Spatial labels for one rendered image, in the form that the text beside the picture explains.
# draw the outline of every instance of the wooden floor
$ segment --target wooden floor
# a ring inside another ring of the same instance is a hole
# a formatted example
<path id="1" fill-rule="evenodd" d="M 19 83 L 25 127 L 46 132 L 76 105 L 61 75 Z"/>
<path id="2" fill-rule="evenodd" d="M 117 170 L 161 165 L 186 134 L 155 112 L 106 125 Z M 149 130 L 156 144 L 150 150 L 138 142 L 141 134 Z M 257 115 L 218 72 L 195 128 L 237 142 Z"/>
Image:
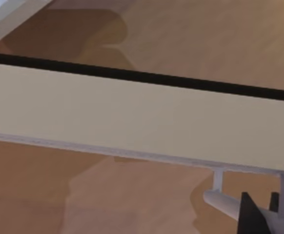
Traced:
<path id="1" fill-rule="evenodd" d="M 284 89 L 284 0 L 59 0 L 0 53 Z M 0 234 L 235 234 L 203 201 L 211 184 L 203 168 L 0 143 Z M 278 190 L 224 177 L 263 207 Z"/>

